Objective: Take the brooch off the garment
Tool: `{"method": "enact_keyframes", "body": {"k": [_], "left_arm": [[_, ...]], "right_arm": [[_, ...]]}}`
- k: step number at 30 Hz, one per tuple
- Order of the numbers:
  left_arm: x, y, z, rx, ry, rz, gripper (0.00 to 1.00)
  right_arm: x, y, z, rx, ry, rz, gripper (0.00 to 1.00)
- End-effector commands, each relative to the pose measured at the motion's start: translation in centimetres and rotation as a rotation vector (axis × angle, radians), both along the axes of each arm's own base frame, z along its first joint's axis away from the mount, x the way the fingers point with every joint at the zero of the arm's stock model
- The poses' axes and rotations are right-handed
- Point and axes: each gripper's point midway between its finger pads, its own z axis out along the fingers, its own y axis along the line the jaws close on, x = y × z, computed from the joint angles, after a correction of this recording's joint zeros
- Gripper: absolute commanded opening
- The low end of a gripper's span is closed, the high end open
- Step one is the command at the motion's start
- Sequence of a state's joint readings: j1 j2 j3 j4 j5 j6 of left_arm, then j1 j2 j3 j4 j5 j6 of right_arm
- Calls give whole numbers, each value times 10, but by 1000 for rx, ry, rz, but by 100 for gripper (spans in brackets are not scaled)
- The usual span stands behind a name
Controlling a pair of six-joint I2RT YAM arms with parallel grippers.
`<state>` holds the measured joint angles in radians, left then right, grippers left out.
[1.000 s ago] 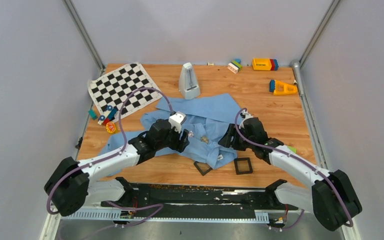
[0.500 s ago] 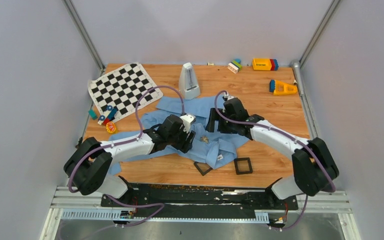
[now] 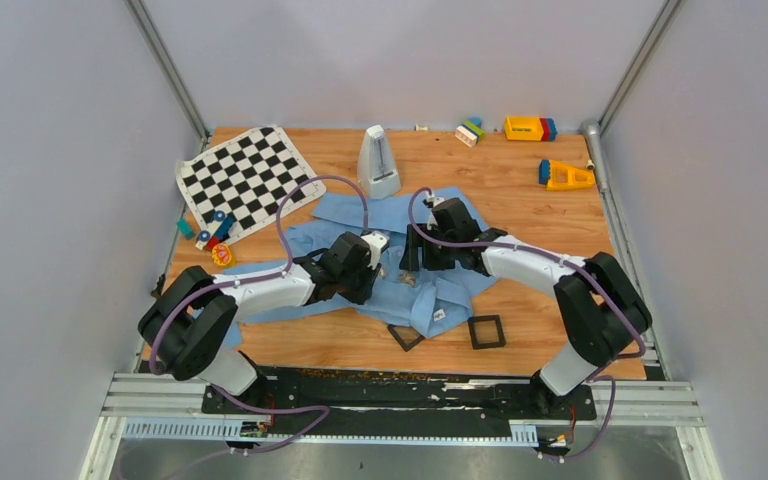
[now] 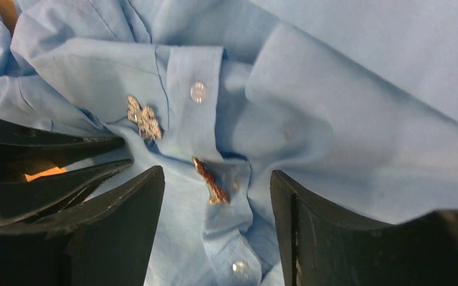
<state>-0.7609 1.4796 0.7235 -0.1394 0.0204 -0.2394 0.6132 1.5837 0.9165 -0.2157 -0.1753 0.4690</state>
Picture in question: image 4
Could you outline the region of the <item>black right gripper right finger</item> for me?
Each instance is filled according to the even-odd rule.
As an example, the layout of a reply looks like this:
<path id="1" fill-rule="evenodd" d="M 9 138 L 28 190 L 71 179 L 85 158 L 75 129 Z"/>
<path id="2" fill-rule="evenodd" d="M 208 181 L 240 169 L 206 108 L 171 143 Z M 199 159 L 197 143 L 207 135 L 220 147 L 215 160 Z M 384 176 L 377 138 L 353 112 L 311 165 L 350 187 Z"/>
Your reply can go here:
<path id="1" fill-rule="evenodd" d="M 458 210 L 391 225 L 280 170 L 270 193 L 286 285 L 458 285 Z"/>

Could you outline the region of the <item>gold leaf brooch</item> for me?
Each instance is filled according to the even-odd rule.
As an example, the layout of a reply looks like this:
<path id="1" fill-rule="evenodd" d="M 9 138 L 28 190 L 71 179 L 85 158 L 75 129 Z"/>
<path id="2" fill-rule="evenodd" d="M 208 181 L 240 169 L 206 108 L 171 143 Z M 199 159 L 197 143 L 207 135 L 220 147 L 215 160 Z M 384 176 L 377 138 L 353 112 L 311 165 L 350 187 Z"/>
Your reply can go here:
<path id="1" fill-rule="evenodd" d="M 206 163 L 197 157 L 192 157 L 191 159 L 193 161 L 196 172 L 203 179 L 208 188 L 209 203 L 211 205 L 217 205 L 221 203 L 230 204 L 229 195 L 219 185 L 215 175 L 207 168 Z"/>

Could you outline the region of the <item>light blue shirt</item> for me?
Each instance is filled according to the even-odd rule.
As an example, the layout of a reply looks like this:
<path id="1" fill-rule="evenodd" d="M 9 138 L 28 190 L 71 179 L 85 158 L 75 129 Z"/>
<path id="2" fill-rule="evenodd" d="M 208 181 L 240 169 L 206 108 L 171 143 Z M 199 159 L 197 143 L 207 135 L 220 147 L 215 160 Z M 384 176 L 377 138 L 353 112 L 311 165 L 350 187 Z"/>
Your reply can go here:
<path id="1" fill-rule="evenodd" d="M 0 12 L 0 119 L 117 135 L 160 165 L 145 285 L 283 285 L 270 196 L 282 170 L 400 223 L 458 209 L 458 1 L 14 1 Z M 146 142 L 127 95 L 153 108 Z M 194 168 L 230 204 L 211 205 Z"/>

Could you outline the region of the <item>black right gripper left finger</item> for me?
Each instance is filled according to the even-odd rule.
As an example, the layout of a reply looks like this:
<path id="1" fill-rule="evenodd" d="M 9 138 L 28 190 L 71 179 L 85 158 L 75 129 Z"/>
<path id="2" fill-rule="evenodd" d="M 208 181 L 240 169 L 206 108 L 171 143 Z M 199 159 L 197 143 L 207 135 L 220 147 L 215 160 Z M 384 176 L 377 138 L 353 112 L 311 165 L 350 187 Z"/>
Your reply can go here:
<path id="1" fill-rule="evenodd" d="M 153 166 L 35 223 L 0 227 L 0 285 L 143 285 L 164 189 Z"/>

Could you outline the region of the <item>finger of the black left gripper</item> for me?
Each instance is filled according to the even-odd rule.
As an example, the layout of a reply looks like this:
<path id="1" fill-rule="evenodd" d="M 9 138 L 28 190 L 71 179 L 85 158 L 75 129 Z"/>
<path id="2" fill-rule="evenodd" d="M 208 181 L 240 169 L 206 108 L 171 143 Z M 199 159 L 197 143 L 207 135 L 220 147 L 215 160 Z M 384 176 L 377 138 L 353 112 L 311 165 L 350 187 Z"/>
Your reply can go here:
<path id="1" fill-rule="evenodd" d="M 0 119 L 0 182 L 23 182 L 53 167 L 108 153 L 119 137 L 82 137 L 29 128 Z"/>
<path id="2" fill-rule="evenodd" d="M 130 160 L 120 160 L 30 182 L 0 183 L 0 226 L 31 222 L 73 207 L 130 165 Z"/>

